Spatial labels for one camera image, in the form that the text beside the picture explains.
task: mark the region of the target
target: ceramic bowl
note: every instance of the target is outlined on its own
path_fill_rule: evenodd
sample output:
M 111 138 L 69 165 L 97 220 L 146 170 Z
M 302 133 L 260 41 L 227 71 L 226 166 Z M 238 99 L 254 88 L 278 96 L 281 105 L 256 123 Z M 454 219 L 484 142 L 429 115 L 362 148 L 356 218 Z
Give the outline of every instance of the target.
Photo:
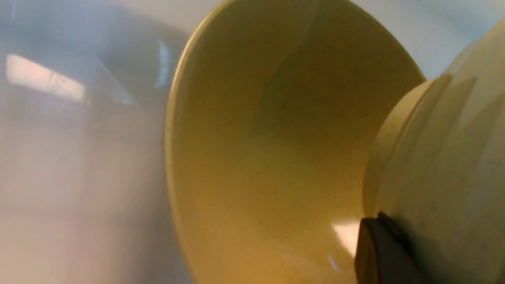
M 505 283 L 504 41 L 502 20 L 403 99 L 372 151 L 365 209 L 408 232 L 431 283 Z
M 168 102 L 173 221 L 196 283 L 353 283 L 374 138 L 424 81 L 343 0 L 235 0 L 185 49 Z

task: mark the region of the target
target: yellow bowl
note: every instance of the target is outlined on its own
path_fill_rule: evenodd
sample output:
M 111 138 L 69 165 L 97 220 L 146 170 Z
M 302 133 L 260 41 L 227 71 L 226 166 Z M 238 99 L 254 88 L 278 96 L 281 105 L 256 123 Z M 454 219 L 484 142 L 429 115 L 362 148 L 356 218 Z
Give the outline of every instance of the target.
M 191 38 L 165 150 L 196 283 L 352 283 L 371 145 L 424 81 L 345 0 L 235 0 Z

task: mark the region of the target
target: blurry background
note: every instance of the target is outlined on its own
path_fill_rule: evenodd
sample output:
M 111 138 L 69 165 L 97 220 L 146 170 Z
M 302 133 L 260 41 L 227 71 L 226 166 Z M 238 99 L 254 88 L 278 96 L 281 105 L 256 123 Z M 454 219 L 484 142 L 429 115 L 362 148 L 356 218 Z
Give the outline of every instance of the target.
M 163 125 L 184 45 L 220 0 L 0 0 L 0 283 L 190 283 Z M 502 0 L 355 0 L 428 78 Z

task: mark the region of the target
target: speckled glaze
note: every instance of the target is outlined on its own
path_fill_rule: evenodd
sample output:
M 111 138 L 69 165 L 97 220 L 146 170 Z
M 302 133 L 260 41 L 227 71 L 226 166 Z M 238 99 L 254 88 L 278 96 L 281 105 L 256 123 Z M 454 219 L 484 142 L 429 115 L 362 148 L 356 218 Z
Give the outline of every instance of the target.
M 180 62 L 165 136 L 195 282 L 355 282 L 370 147 L 423 80 L 348 1 L 237 0 L 211 14 Z
M 409 232 L 432 283 L 505 282 L 504 42 L 502 20 L 423 93 L 389 158 L 372 154 L 375 211 Z

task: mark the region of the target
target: white ceramic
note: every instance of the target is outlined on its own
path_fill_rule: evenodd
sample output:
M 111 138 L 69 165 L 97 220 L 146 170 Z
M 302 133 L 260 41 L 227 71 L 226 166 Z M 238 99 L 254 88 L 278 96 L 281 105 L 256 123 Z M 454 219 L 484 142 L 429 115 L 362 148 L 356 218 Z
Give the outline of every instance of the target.
M 372 211 L 408 231 L 433 283 L 505 281 L 504 42 L 505 20 L 469 46 L 402 122 L 387 120 L 379 134 L 386 145 L 372 153 L 365 204 L 378 190 Z M 397 139 L 382 138 L 387 132 Z

